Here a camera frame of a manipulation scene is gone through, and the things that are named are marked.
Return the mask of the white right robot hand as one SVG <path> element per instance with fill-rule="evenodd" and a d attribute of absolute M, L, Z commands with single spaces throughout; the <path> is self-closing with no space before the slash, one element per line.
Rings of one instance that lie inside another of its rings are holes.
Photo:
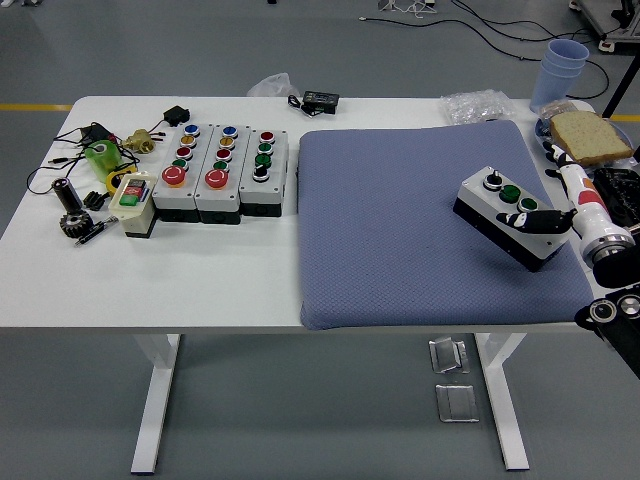
<path fill-rule="evenodd" d="M 543 142 L 546 157 L 557 166 L 572 209 L 536 210 L 527 213 L 499 213 L 496 220 L 526 234 L 560 234 L 573 228 L 581 239 L 584 261 L 593 260 L 601 250 L 627 249 L 635 245 L 632 235 L 616 225 L 598 191 L 581 165 L 560 146 Z"/>

